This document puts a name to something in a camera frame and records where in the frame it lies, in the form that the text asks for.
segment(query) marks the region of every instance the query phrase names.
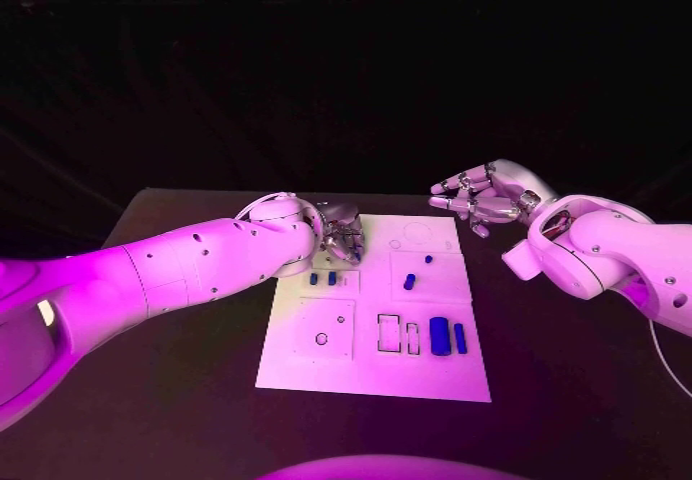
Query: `blue block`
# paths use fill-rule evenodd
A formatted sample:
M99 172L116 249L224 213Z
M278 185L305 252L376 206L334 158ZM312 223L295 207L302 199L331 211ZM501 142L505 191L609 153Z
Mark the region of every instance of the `blue block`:
M403 288L406 290L410 290L413 288L413 283L415 283L415 275L409 273L406 275L406 281L403 282Z
M432 355L451 354L449 322L443 317L429 319L429 350Z
M464 326L459 323L454 324L454 339L456 340L456 352L467 353L465 349L465 337L464 337Z

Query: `dark curtain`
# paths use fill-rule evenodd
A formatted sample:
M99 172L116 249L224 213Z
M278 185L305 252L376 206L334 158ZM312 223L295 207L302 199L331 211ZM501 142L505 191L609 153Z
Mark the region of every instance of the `dark curtain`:
M0 251L97 248L145 187L423 194L494 158L692 221L674 12L523 2L0 10Z

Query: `white cable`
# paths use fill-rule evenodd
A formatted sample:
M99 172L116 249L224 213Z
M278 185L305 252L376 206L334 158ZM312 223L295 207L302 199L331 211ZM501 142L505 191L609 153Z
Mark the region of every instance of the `white cable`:
M240 220L242 217L247 214L247 212L256 207L256 205L259 205L259 203L262 203L265 200L268 200L269 198L272 197L285 197L285 196L291 196L289 193L286 192L276 192L276 193L269 193L268 195L265 195L263 197L258 198L237 213L237 215L234 216L234 219L236 220Z
M666 367L667 373L670 377L673 377L674 383L681 388L681 391L687 394L687 397L692 397L692 392L687 390L687 387L681 384L680 380L677 379L670 367L667 366L666 357L663 356L663 352L660 351L658 339L655 338L655 330L653 329L653 320L648 320L648 328L651 329L651 338L653 338L653 345L655 347L655 351L658 352L660 362Z

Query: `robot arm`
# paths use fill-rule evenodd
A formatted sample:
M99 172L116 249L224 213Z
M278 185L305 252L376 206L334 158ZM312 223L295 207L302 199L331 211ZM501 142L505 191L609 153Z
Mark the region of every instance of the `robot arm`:
M455 197L436 195L458 188ZM604 198L559 198L536 175L497 160L431 188L429 204L485 225L520 221L526 239L501 256L521 280L540 272L578 298L618 292L651 320L692 336L692 225L655 225Z
M142 320L299 273L320 248L358 262L357 209L320 207L273 194L236 219L63 259L0 260L0 430L82 356Z

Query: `gray table surface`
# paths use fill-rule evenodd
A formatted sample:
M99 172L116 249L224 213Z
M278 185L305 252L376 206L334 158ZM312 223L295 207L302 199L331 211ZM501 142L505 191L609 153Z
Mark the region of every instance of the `gray table surface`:
M105 246L233 216L260 193L147 189ZM443 215L422 196L301 194L361 213ZM500 254L456 219L493 403L255 389L275 280L170 312L82 360L0 433L0 478L242 479L324 457L387 453L529 478L690 478L692 400L660 365L644 318L615 294L589 302ZM660 329L692 381L692 339Z

